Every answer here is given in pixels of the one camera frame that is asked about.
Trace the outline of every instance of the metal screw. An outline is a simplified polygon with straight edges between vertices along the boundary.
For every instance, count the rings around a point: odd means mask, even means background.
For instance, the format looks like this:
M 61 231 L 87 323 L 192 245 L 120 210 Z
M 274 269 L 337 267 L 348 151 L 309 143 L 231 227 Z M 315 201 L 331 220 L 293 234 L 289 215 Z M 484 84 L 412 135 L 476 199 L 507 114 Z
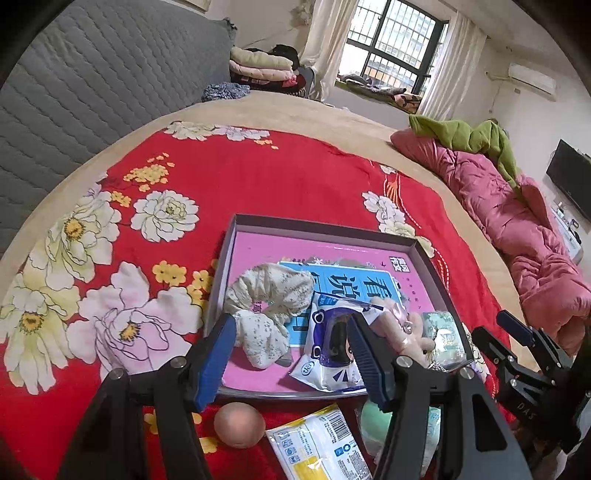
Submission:
M 170 365 L 173 368 L 182 368 L 187 365 L 187 359 L 183 356 L 176 356 L 170 361 Z
M 463 367 L 460 369 L 460 375 L 467 380 L 472 380 L 472 378 L 474 378 L 474 370 L 468 367 Z
M 409 356 L 401 355 L 396 359 L 399 367 L 409 368 L 413 364 L 413 359 Z
M 122 368 L 115 368 L 109 372 L 109 378 L 111 380 L 118 380 L 121 377 L 123 377 L 124 373 L 125 373 L 125 370 L 123 370 Z

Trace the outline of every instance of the pink blanket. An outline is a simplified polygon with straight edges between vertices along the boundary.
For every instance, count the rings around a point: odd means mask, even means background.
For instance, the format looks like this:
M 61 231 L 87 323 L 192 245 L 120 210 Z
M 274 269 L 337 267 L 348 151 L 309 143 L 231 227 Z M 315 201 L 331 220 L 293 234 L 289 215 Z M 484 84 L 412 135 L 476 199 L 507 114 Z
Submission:
M 571 262 L 533 179 L 517 179 L 523 202 L 482 154 L 449 150 L 410 129 L 390 140 L 401 154 L 441 177 L 503 253 L 528 323 L 575 353 L 591 319 L 591 287 Z

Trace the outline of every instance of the egg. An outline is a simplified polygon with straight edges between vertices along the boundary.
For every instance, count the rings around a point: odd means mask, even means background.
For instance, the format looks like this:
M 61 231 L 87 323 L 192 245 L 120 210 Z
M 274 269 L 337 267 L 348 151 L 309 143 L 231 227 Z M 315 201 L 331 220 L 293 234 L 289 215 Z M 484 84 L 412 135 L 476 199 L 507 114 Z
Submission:
M 246 403 L 228 403 L 213 419 L 218 438 L 233 448 L 250 448 L 265 434 L 265 419 Z

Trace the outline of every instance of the plastic bag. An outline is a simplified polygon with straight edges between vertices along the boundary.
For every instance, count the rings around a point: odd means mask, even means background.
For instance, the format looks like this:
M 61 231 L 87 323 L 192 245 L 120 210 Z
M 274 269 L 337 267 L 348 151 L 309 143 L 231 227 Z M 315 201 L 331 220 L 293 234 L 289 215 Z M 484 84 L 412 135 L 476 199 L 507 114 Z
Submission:
M 371 480 L 336 404 L 265 432 L 287 478 Z
M 304 354 L 290 375 L 324 392 L 363 388 L 347 340 L 347 321 L 351 313 L 361 313 L 371 325 L 382 311 L 369 303 L 314 293 Z
M 369 400 L 363 405 L 363 410 L 359 418 L 359 430 L 361 438 L 367 453 L 374 457 L 377 465 L 382 455 L 388 428 L 392 419 L 392 413 L 384 413 L 379 407 Z M 441 429 L 441 410 L 437 407 L 429 407 L 429 419 L 427 424 L 427 438 L 425 441 L 425 451 L 423 453 L 423 462 L 421 464 L 421 477 L 425 475 L 431 460 L 439 444 L 439 434 Z

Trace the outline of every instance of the pink plush toy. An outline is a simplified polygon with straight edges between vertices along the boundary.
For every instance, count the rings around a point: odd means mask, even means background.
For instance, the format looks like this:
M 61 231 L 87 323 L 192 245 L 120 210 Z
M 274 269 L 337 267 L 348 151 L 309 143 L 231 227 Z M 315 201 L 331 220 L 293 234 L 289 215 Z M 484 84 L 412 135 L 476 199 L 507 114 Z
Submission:
M 423 352 L 433 350 L 435 342 L 423 337 L 423 317 L 419 313 L 408 314 L 392 299 L 374 297 L 370 302 L 384 307 L 384 312 L 373 322 L 372 330 L 386 337 L 398 354 L 409 356 L 427 368 L 429 365 Z

